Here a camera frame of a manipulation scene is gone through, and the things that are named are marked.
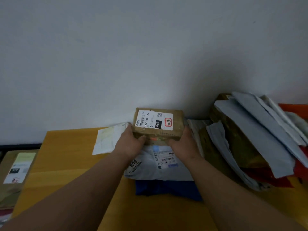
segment hand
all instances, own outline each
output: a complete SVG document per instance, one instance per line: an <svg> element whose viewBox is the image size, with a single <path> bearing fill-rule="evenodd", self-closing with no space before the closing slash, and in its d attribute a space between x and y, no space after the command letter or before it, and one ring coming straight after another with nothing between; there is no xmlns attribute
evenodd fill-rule
<svg viewBox="0 0 308 231"><path fill-rule="evenodd" d="M177 158L184 164L190 159L202 158L197 143L193 139L192 132L188 126L185 126L183 135L179 141L168 140L167 143L172 148Z"/></svg>
<svg viewBox="0 0 308 231"><path fill-rule="evenodd" d="M114 152L123 154L129 162L131 162L140 153L142 146L146 140L145 136L136 139L133 135L132 124L129 123L126 130L121 134Z"/></svg>

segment person's left hand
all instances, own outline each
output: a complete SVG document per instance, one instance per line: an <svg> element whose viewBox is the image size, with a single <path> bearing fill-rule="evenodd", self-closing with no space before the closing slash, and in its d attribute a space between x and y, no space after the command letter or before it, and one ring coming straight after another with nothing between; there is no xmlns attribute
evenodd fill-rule
<svg viewBox="0 0 308 231"><path fill-rule="evenodd" d="M114 152L123 154L129 161L132 161L140 153L145 140L145 136L141 136L138 139L134 137L132 124L129 123L126 130L121 134L121 137L115 146Z"/></svg>

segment wooden table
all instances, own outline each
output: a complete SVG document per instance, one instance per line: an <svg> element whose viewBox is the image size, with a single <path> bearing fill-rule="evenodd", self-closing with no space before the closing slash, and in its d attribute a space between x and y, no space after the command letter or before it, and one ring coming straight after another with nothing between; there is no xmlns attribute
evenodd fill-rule
<svg viewBox="0 0 308 231"><path fill-rule="evenodd" d="M13 217L91 168L105 155L92 155L102 128L48 131ZM308 228L308 190L291 178L295 189L254 192ZM202 202L172 195L136 196L134 180L122 178L98 230L216 230Z"/></svg>

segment forearm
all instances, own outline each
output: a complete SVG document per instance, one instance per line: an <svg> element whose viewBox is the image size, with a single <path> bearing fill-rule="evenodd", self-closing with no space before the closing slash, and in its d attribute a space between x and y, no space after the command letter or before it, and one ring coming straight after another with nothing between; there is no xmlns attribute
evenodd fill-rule
<svg viewBox="0 0 308 231"><path fill-rule="evenodd" d="M305 230L204 159L188 160L185 165L219 230Z"/></svg>
<svg viewBox="0 0 308 231"><path fill-rule="evenodd" d="M86 173L8 222L3 230L97 230L128 164L129 159L123 154L107 155Z"/></svg>

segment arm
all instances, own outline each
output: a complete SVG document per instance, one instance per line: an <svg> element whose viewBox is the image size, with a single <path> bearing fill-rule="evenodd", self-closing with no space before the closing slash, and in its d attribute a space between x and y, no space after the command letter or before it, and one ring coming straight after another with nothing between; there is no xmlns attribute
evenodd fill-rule
<svg viewBox="0 0 308 231"><path fill-rule="evenodd" d="M220 231L306 230L203 159L188 127L179 142L168 144L189 169Z"/></svg>
<svg viewBox="0 0 308 231"><path fill-rule="evenodd" d="M124 170L139 154L145 136L129 125L115 150L90 170L6 223L12 230L97 230Z"/></svg>

